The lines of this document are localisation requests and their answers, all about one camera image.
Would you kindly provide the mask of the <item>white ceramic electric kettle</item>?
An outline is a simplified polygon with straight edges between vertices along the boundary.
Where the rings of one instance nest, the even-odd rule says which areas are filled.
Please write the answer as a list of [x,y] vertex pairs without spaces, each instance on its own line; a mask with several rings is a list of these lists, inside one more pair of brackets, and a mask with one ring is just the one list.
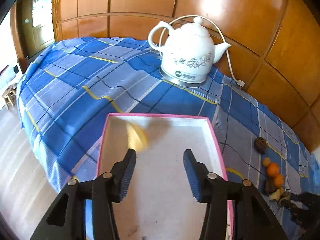
[[[229,43],[214,44],[209,31],[203,26],[203,16],[192,15],[192,23],[174,29],[161,21],[148,35],[150,47],[162,54],[161,75],[168,81],[182,87],[200,87],[206,82],[213,66],[221,59]],[[158,29],[168,30],[165,44],[155,44],[153,35]]]

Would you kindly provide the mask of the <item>dark brown fruit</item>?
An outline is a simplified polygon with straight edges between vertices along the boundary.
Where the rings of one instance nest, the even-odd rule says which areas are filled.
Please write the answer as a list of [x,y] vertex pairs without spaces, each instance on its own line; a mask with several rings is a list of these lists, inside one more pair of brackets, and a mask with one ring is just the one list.
[[274,185],[273,180],[270,178],[266,179],[265,183],[264,183],[264,192],[267,195],[271,195],[271,194],[275,193],[276,191],[277,191],[277,187],[276,187],[276,185]]
[[253,142],[253,146],[260,154],[265,154],[268,148],[267,141],[263,137],[257,137]]

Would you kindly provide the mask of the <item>dark brown fruit far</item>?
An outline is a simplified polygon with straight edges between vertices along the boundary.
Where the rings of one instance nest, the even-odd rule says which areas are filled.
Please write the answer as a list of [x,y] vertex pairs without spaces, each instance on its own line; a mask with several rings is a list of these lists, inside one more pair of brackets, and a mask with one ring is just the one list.
[[265,154],[268,148],[267,141],[263,137],[257,137],[253,142],[253,146],[260,154]]

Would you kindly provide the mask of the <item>wooden door with glass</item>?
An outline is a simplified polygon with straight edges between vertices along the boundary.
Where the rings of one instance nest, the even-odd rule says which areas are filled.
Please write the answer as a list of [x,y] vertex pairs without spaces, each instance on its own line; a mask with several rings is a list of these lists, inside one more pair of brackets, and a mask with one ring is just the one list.
[[54,43],[52,0],[18,0],[16,17],[24,57],[31,58]]

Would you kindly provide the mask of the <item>orange fruit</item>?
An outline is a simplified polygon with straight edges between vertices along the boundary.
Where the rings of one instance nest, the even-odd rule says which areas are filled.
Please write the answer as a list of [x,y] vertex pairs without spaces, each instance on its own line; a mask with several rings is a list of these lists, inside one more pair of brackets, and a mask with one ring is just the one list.
[[284,183],[284,176],[279,173],[273,178],[273,184],[275,185],[276,188],[281,188]]
[[270,163],[266,168],[266,174],[270,178],[275,178],[280,173],[279,166],[276,163]]

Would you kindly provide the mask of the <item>orange fruit near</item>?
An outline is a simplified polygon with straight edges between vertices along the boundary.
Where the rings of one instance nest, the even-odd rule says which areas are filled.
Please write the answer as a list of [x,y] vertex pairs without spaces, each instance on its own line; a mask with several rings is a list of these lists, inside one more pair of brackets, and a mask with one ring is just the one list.
[[284,176],[279,173],[273,178],[273,184],[275,185],[276,188],[281,188],[284,183]]

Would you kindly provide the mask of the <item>pink rimmed white tray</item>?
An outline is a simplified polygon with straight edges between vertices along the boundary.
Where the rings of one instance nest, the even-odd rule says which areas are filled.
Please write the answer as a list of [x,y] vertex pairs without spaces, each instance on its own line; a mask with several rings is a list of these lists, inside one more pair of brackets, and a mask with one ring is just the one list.
[[210,172],[226,178],[209,119],[160,114],[109,114],[101,142],[98,174],[111,170],[127,153],[127,123],[138,124],[148,146],[137,153],[127,191],[113,205],[120,239],[199,239],[206,205],[193,196],[183,165],[192,150]]

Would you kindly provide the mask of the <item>dark brown fruit near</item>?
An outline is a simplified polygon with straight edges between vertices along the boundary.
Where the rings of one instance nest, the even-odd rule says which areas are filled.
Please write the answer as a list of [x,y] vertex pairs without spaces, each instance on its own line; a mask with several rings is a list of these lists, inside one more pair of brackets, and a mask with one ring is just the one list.
[[267,195],[271,195],[271,194],[275,193],[276,191],[277,191],[277,187],[276,187],[276,185],[274,185],[273,180],[270,178],[266,179],[265,183],[264,183],[264,192]]

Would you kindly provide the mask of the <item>small wooden stool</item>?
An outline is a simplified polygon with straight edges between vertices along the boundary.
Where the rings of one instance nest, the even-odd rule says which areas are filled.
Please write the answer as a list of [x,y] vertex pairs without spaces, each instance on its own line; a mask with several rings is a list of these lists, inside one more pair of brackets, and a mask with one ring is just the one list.
[[4,105],[6,109],[9,109],[10,106],[14,106],[16,99],[16,87],[17,84],[9,85],[2,94],[4,100]]

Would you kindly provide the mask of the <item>blue plaid tablecloth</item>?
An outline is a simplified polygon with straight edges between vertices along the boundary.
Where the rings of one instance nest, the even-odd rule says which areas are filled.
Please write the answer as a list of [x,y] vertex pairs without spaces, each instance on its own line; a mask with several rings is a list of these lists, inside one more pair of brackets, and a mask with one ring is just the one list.
[[147,41],[83,37],[46,48],[31,63],[18,94],[22,126],[55,191],[68,179],[93,179],[109,113],[182,114],[207,117],[228,178],[251,180],[259,189],[265,170],[253,141],[295,194],[319,194],[319,164],[294,131],[216,67],[204,85],[181,88],[162,79],[161,58]]

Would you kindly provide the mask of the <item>yellow pear fruit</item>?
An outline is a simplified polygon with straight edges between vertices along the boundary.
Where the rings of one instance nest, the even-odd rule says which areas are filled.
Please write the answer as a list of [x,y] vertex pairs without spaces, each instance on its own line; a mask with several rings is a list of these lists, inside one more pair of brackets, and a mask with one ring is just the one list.
[[144,129],[135,122],[126,123],[127,146],[134,149],[137,153],[146,150],[149,146],[149,140]]

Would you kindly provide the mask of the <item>small yellow fruit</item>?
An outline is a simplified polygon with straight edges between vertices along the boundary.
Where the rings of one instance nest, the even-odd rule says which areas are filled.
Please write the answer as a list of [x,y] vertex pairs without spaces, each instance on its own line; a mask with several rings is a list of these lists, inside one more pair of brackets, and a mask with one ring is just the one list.
[[264,167],[268,167],[270,165],[270,163],[271,163],[270,158],[264,158],[263,159],[263,166]]

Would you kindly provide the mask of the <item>orange fruit far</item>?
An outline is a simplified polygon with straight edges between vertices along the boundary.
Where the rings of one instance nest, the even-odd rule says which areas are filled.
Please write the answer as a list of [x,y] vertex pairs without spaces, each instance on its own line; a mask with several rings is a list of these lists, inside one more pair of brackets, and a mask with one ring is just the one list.
[[266,168],[266,174],[270,178],[275,178],[280,173],[279,166],[276,163],[270,163]]

